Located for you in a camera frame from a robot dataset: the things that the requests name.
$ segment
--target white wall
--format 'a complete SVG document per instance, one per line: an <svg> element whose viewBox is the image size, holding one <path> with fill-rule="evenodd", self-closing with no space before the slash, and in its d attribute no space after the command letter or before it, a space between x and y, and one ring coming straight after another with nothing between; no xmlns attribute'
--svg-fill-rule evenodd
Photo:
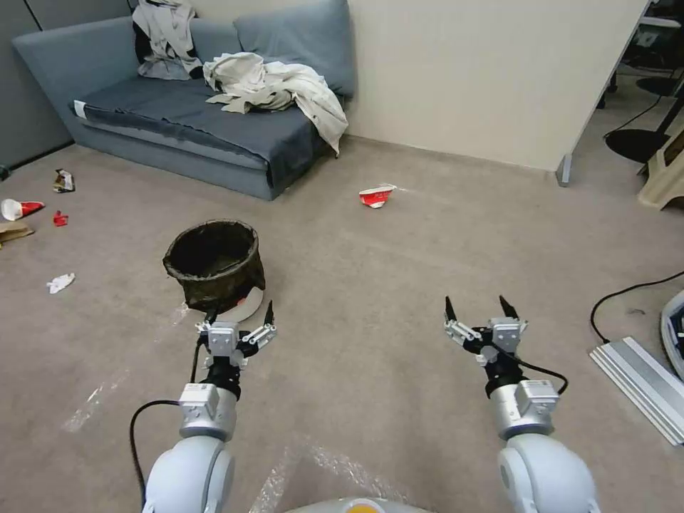
<svg viewBox="0 0 684 513"><path fill-rule="evenodd" d="M306 0L191 1L201 17L232 20ZM349 132L555 170L646 1L349 0Z"/></svg>

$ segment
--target sofa cushion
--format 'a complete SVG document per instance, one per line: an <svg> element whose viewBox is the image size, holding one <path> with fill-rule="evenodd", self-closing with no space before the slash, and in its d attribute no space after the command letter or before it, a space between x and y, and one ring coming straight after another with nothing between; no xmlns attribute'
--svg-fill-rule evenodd
<svg viewBox="0 0 684 513"><path fill-rule="evenodd" d="M83 112L90 121L235 154L231 163L268 172L272 185L310 166L325 148L314 125L296 106L278 112L228 113L221 105L206 103L214 94L202 80L135 77L74 100L85 103Z"/></svg>
<svg viewBox="0 0 684 513"><path fill-rule="evenodd" d="M351 97L356 86L347 0L318 0L233 22L242 49L267 62L300 63L322 75L335 93Z"/></svg>

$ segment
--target white tag on sofa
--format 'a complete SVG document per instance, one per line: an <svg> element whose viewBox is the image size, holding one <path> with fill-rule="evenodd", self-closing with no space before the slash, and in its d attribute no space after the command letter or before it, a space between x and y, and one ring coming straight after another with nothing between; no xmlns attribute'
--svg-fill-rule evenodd
<svg viewBox="0 0 684 513"><path fill-rule="evenodd" d="M74 100L73 101L73 109L76 111L76 115L79 118L87 119L86 117L86 102L82 102L80 100Z"/></svg>

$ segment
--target aluminum profile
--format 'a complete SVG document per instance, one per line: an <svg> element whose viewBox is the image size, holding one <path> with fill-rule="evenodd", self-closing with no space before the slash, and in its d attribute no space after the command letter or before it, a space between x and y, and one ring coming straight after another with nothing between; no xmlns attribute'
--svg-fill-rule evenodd
<svg viewBox="0 0 684 513"><path fill-rule="evenodd" d="M589 356L672 445L684 443L684 383L631 337Z"/></svg>

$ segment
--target crumpled paper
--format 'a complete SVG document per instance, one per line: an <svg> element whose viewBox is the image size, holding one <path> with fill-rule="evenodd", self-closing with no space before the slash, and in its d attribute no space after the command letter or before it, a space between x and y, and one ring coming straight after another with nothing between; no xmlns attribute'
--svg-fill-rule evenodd
<svg viewBox="0 0 684 513"><path fill-rule="evenodd" d="M74 273L62 274L57 276L52 281L46 283L50 287L50 294L57 294L59 291L64 290L66 287L71 285L71 282L76 278Z"/></svg>

